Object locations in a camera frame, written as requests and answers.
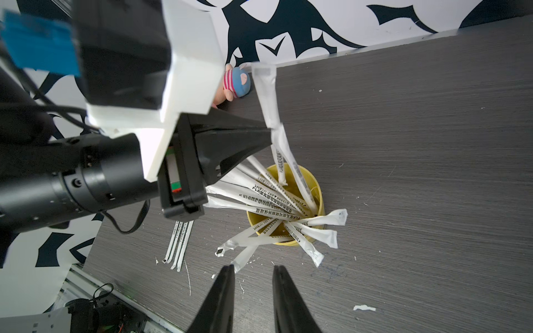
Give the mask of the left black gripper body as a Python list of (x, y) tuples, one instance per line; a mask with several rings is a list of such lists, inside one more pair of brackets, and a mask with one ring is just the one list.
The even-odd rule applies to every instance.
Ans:
[(203, 214), (202, 206), (208, 201), (205, 187), (219, 177), (219, 115), (180, 116), (158, 174), (166, 218), (195, 219)]

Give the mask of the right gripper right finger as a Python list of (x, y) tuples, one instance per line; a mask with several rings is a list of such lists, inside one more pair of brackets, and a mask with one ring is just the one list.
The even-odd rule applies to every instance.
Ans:
[(273, 309), (275, 332), (321, 333), (284, 266), (274, 266), (273, 269)]

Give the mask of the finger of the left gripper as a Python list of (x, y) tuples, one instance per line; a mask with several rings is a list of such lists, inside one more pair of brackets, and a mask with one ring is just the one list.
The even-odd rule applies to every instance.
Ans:
[(190, 115), (199, 166), (205, 184), (213, 185), (248, 156), (271, 145), (265, 123), (231, 114)]

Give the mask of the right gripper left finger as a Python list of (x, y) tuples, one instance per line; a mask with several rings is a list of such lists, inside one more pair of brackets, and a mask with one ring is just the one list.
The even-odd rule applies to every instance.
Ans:
[(224, 266), (186, 333), (233, 331), (235, 269)]

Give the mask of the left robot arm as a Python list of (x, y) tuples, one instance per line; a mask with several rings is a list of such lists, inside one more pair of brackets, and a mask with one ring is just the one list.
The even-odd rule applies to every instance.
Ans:
[(60, 111), (36, 104), (1, 73), (2, 255), (20, 233), (156, 197), (166, 218), (197, 219), (208, 200), (206, 187), (271, 144), (271, 131), (261, 122), (219, 109), (182, 115), (169, 143), (180, 181), (173, 193), (168, 162), (158, 167), (156, 181), (144, 178), (134, 135), (52, 140), (51, 113)]

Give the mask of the bundle of wrapped straws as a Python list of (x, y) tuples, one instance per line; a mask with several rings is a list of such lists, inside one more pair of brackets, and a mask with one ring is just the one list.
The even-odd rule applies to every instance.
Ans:
[[(254, 226), (249, 226), (220, 245), (215, 255), (223, 257), (227, 251), (241, 248), (242, 252), (232, 261), (236, 272), (243, 269), (260, 246), (284, 241), (297, 241), (298, 245), (311, 258), (315, 266), (320, 266), (323, 254), (304, 235), (315, 241), (337, 248), (336, 226), (345, 226), (348, 219), (346, 209), (334, 210), (325, 216), (313, 214), (307, 204), (294, 201), (292, 194), (285, 191), (287, 183), (278, 173), (278, 180), (271, 177), (255, 157), (248, 159), (250, 165), (238, 165), (215, 185), (207, 188), (206, 207), (214, 209), (234, 209), (246, 213), (265, 216)], [(283, 195), (288, 202), (282, 201)], [(283, 203), (289, 203), (296, 211)], [(273, 236), (273, 232), (283, 226), (289, 236)]]

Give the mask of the yellow plastic cup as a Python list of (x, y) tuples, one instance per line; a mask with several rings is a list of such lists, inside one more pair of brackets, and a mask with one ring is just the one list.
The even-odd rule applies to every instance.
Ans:
[[(315, 200), (315, 203), (319, 209), (318, 216), (325, 216), (326, 210), (325, 210), (325, 205), (323, 202), (323, 194), (322, 194), (322, 190), (321, 190), (318, 180), (305, 167), (299, 166), (299, 168), (302, 173), (302, 176), (305, 179), (305, 182), (310, 188), (312, 197)], [(266, 167), (266, 170), (271, 174), (272, 178), (274, 178), (276, 181), (278, 180), (278, 170), (277, 170), (276, 165), (271, 165), (269, 167)], [(285, 175), (286, 175), (286, 181), (287, 181), (287, 186), (285, 187), (285, 191), (293, 195), (294, 201), (298, 199), (305, 204), (305, 201), (301, 198), (301, 193), (296, 184), (295, 176), (293, 175), (292, 171), (287, 165), (285, 166)], [(287, 199), (283, 195), (279, 194), (278, 196), (282, 198), (282, 201), (288, 202)], [(294, 208), (293, 205), (290, 205), (289, 203), (283, 203), (283, 204), (285, 206), (289, 206), (291, 209), (296, 211), (296, 208)], [(263, 217), (265, 217), (265, 216), (258, 215), (255, 213), (247, 213), (247, 216), (248, 216), (248, 222), (250, 223), (251, 226), (254, 226), (256, 223), (259, 223), (260, 221), (262, 221)], [(286, 233), (286, 231), (287, 230), (285, 230), (283, 226), (279, 226), (279, 228), (277, 228), (273, 232), (272, 237), (273, 236), (289, 236), (289, 234)], [(315, 241), (315, 239), (313, 239), (312, 237), (308, 237), (307, 235), (304, 235), (304, 236), (311, 243)], [(274, 245), (294, 247), (294, 246), (298, 246), (298, 243), (297, 241), (291, 240), (291, 241), (275, 243)]]

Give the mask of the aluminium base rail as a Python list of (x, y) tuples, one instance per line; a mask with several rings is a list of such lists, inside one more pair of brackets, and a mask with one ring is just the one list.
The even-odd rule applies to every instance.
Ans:
[(74, 264), (49, 311), (1, 319), (2, 332), (182, 332)]

